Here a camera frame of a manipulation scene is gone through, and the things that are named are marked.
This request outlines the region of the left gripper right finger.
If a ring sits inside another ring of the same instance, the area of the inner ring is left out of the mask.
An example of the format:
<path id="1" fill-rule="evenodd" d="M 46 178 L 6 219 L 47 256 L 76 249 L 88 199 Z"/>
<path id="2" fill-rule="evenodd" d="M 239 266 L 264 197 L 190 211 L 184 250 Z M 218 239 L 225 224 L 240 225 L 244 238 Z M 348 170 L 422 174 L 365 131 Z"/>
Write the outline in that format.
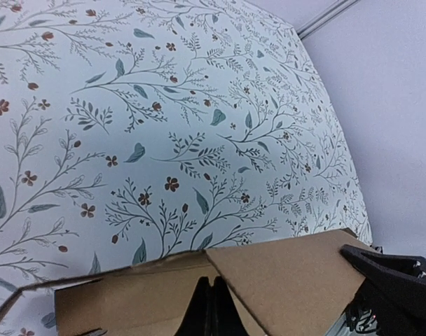
<path id="1" fill-rule="evenodd" d="M 426 258 L 348 244 L 340 253 L 365 277 L 345 310 L 351 330 L 362 312 L 369 310 L 377 335 L 426 335 Z"/>

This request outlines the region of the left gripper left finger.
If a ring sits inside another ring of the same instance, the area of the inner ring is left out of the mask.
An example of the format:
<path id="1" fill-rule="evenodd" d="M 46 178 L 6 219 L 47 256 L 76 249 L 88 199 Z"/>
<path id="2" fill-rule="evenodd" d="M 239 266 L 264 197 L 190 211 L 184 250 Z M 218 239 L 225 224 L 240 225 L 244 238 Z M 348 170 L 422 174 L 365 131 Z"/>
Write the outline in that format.
<path id="1" fill-rule="evenodd" d="M 209 282 L 198 279 L 191 300 L 179 326 L 179 334 L 201 336 L 248 336 L 238 310 L 221 276 Z"/>

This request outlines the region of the brown cardboard box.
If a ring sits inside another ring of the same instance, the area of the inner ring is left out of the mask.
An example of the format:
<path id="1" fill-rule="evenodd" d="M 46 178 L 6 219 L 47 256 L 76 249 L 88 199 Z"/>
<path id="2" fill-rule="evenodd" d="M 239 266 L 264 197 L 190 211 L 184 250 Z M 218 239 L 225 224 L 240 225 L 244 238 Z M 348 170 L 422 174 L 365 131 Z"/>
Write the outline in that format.
<path id="1" fill-rule="evenodd" d="M 187 251 L 42 283 L 55 289 L 60 335 L 173 335 L 200 277 L 222 277 L 250 335 L 324 335 L 364 278 L 341 256 L 351 230 Z"/>

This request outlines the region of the floral patterned table mat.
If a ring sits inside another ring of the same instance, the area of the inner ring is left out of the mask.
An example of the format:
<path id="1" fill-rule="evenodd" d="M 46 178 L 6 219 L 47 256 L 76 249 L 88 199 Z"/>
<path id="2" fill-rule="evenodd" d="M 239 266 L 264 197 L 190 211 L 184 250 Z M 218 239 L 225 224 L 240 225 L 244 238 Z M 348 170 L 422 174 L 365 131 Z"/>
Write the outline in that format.
<path id="1" fill-rule="evenodd" d="M 0 1 L 0 335 L 60 279 L 350 229 L 373 241 L 294 27 L 247 1 Z"/>

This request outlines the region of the right aluminium frame post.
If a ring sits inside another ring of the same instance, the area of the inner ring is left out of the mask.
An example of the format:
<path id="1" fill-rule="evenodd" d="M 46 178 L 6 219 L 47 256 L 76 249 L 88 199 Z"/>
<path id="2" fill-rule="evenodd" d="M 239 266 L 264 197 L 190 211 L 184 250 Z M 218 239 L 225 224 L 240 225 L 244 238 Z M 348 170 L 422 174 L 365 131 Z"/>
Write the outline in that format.
<path id="1" fill-rule="evenodd" d="M 313 19 L 296 29 L 298 37 L 301 40 L 308 38 L 359 2 L 360 0 L 342 0 L 333 2 Z"/>

